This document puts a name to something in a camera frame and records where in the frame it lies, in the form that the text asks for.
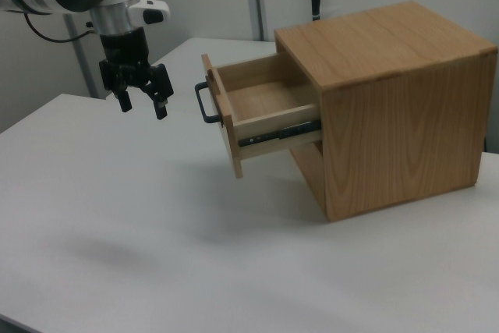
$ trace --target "cabinet side panel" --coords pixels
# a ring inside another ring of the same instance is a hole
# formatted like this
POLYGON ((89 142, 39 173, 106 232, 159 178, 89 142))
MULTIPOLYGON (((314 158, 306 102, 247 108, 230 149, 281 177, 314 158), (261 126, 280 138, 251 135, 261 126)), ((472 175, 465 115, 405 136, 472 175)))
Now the cabinet side panel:
POLYGON ((312 190, 320 209, 326 214, 326 202, 324 193, 324 158, 320 152, 318 143, 309 143, 292 148, 291 155, 294 157, 306 183, 312 190))
POLYGON ((476 56, 327 92, 329 219, 473 185, 495 63, 476 56))

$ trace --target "wood grain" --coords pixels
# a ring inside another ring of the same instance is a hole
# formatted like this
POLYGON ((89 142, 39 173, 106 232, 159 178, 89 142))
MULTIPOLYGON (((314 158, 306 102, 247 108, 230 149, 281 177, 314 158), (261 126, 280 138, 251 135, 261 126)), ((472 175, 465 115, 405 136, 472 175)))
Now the wood grain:
POLYGON ((470 55, 497 53, 489 41, 415 2, 275 31, 319 90, 397 76, 470 55))
POLYGON ((474 56, 326 93, 330 220, 473 185, 495 64, 474 56))
POLYGON ((245 87, 227 95, 238 122, 318 102, 317 92, 304 76, 245 87))
POLYGON ((235 138, 234 122, 232 120, 233 109, 229 103, 221 78, 217 70, 211 65, 208 55, 203 55, 202 59, 213 107, 217 112, 220 112, 219 115, 222 119, 221 123, 218 123, 218 128, 220 129, 225 148, 230 157, 235 177, 241 179, 243 177, 241 157, 239 156, 239 147, 235 138))

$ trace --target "cabinet top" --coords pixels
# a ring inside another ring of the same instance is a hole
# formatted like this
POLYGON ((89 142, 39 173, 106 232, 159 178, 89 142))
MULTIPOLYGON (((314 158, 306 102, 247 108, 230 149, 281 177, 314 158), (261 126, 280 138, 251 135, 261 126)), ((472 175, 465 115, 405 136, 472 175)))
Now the cabinet top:
POLYGON ((416 2, 275 31, 320 90, 382 80, 497 47, 416 2))

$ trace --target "drawer front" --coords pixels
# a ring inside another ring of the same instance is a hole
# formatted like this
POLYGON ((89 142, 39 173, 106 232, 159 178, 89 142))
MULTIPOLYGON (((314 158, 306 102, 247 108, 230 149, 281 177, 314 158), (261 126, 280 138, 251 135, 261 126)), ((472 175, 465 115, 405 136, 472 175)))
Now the drawer front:
POLYGON ((203 63, 237 178, 244 159, 322 139, 318 96, 287 54, 218 68, 204 55, 203 63))

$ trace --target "drawer handle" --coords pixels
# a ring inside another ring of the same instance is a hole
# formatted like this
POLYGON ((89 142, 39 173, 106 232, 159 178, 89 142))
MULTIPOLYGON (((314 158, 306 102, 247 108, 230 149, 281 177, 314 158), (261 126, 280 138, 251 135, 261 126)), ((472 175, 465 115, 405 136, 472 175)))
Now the drawer handle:
POLYGON ((201 100, 200 91, 202 91, 203 89, 207 89, 207 88, 209 88, 208 82, 202 82, 202 83, 198 83, 196 85, 197 102, 200 104, 201 115, 203 116, 203 120, 205 121, 205 123, 206 124, 215 124, 216 122, 221 122, 220 115, 208 116, 206 114, 206 111, 204 110, 203 101, 201 100))

